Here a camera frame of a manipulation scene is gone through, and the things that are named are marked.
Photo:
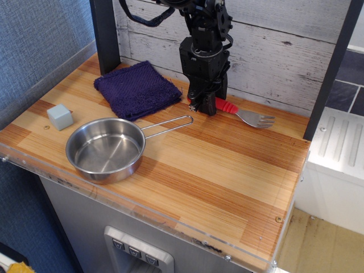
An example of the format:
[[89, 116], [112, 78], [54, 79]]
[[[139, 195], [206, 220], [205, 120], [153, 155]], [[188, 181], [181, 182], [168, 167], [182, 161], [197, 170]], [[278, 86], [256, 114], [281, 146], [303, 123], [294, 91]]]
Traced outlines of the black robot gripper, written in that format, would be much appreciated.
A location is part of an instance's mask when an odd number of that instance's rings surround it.
[[189, 80], [187, 99], [191, 111], [214, 116], [216, 97], [226, 98], [229, 48], [229, 44], [218, 42], [215, 49], [203, 51], [194, 46], [192, 37], [185, 38], [180, 44], [181, 66]]

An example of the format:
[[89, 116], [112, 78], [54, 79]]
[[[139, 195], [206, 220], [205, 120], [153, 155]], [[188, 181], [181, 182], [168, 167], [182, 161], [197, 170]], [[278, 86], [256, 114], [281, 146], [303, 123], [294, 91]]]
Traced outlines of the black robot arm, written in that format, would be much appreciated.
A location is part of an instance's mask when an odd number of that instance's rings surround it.
[[157, 1], [178, 9], [189, 36], [179, 48], [181, 67], [189, 80], [190, 109], [209, 116], [216, 114], [216, 98], [227, 95], [230, 68], [229, 48], [233, 18], [224, 1]]

